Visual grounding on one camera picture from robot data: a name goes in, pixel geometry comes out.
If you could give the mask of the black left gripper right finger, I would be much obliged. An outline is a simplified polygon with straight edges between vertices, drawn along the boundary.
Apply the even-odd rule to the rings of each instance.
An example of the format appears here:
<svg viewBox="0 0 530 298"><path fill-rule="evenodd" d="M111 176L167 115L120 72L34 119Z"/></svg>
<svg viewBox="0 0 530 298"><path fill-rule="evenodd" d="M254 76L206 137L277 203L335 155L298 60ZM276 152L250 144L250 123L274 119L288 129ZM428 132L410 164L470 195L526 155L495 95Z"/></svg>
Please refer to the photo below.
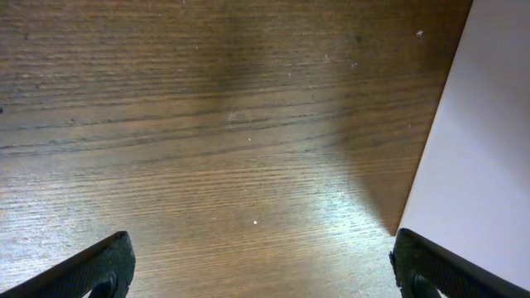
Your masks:
<svg viewBox="0 0 530 298"><path fill-rule="evenodd" d="M408 228L389 253L402 298L529 298L529 291L487 272Z"/></svg>

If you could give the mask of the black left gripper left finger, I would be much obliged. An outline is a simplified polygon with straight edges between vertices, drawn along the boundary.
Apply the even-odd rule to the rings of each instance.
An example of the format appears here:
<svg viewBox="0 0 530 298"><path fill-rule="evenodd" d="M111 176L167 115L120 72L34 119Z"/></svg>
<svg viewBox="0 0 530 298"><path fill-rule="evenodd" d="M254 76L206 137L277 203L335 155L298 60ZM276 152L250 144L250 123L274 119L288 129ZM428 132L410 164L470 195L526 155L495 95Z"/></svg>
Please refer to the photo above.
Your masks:
<svg viewBox="0 0 530 298"><path fill-rule="evenodd" d="M125 297L135 264L129 234L119 231L3 292L1 297Z"/></svg>

